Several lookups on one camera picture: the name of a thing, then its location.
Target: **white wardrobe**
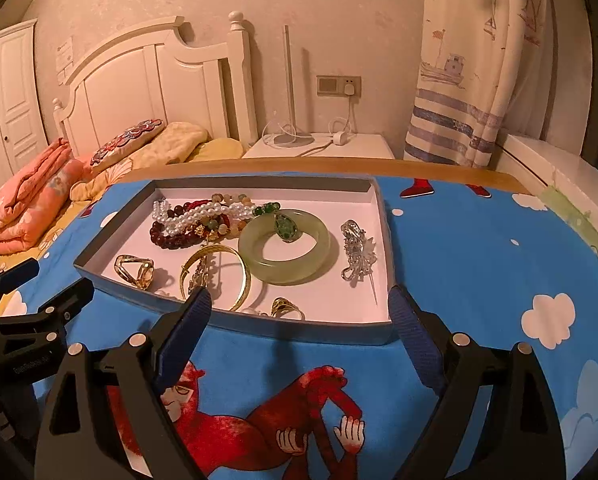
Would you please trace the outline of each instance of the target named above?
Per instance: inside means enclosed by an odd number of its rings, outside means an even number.
[[[34,78],[34,24],[0,30],[0,186],[47,145]]]

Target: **silver brooch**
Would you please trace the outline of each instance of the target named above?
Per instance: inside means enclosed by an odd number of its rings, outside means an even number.
[[[374,254],[372,238],[366,238],[365,231],[354,220],[348,220],[343,224],[341,232],[345,238],[344,249],[348,256],[348,266],[341,271],[341,277],[354,285],[356,282],[362,282],[364,276],[368,276],[376,301],[372,265],[377,261],[377,256]]]

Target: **gold bangle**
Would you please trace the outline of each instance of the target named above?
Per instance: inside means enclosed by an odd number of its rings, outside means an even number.
[[[216,244],[216,245],[208,245],[208,246],[202,247],[197,252],[195,252],[192,256],[190,256],[190,259],[188,261],[186,261],[185,264],[182,265],[181,268],[183,270],[181,271],[181,276],[179,277],[179,289],[181,291],[181,297],[184,299],[184,301],[186,300],[186,291],[183,286],[183,283],[184,283],[186,276],[190,273],[189,269],[190,269],[190,267],[192,267],[192,264],[199,261],[204,256],[207,256],[208,254],[212,254],[212,253],[234,254],[239,259],[239,263],[241,264],[241,268],[243,270],[243,282],[241,283],[241,290],[239,291],[239,297],[237,298],[237,301],[234,303],[234,305],[230,309],[231,312],[234,312],[235,310],[239,309],[239,307],[243,304],[244,301],[246,301],[246,298],[248,297],[248,294],[250,293],[250,284],[252,282],[252,277],[250,276],[250,270],[248,269],[248,266],[246,265],[246,263],[243,261],[243,258],[241,257],[241,255],[239,253],[237,253],[237,251],[235,251],[232,247],[228,247],[227,245]]]
[[[276,298],[276,300],[272,302],[272,311],[270,312],[272,317],[282,317],[290,312],[298,312],[299,316],[301,316],[301,321],[305,321],[305,314],[290,300]]]

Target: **white headboard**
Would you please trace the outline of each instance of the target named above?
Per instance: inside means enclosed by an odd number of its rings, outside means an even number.
[[[193,48],[181,39],[182,16],[125,29],[90,50],[66,80],[70,98],[54,104],[54,121],[76,155],[87,155],[148,118],[187,121],[213,139],[257,139],[250,40],[243,14],[231,12],[225,43]],[[230,132],[221,74],[227,59],[238,132]]]

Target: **blue bedsheet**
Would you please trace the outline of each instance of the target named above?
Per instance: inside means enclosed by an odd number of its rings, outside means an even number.
[[[598,447],[597,256],[552,211],[532,200],[514,200],[497,190],[484,199],[466,186],[444,182],[432,183],[432,195],[402,199],[399,193],[412,179],[379,177],[378,182],[397,280],[406,283],[422,309],[437,313],[451,331],[466,332],[484,346],[509,349],[521,340],[532,344],[562,420],[568,477],[573,477]],[[20,288],[28,312],[79,277],[72,265],[75,257],[102,220],[144,184],[113,186],[89,217],[67,227],[40,260],[38,277]],[[68,342],[83,342],[90,349],[116,346],[131,333],[147,330],[156,317],[96,291],[92,303],[69,324]],[[364,412],[360,479],[392,477],[436,402],[398,341],[383,347],[334,346],[208,328],[191,361],[205,371],[199,379],[198,409],[242,417],[312,368],[343,368],[348,379],[344,391]],[[37,394],[43,395],[49,384],[36,384]],[[322,412],[329,430],[338,426],[341,415],[331,402]],[[467,466],[479,430],[478,424],[471,428],[454,471]],[[310,477],[325,479],[327,469],[312,439]],[[332,434],[330,440],[340,453]],[[241,472],[221,467],[211,480],[280,479],[284,469]]]

